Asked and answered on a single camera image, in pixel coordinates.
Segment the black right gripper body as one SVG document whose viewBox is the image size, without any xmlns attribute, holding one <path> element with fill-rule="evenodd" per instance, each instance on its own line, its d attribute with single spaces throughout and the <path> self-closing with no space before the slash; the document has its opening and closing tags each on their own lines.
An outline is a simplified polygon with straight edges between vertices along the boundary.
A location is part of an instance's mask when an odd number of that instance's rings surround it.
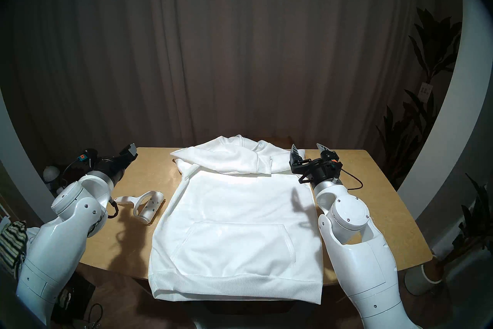
<svg viewBox="0 0 493 329">
<path fill-rule="evenodd" d="M 298 160 L 291 158 L 289 161 L 291 172 L 301 175 L 298 179 L 300 184 L 320 184 L 325 180 L 339 179 L 343 164 L 336 160 Z"/>
</svg>

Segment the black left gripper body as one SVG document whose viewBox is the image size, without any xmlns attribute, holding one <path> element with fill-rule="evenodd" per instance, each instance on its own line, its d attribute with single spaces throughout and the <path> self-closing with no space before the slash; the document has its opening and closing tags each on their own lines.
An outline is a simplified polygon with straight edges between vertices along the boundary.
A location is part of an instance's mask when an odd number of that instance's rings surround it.
<svg viewBox="0 0 493 329">
<path fill-rule="evenodd" d="M 92 168 L 109 177 L 113 183 L 118 183 L 124 176 L 125 171 L 117 171 L 117 157 L 99 157 Z"/>
</svg>

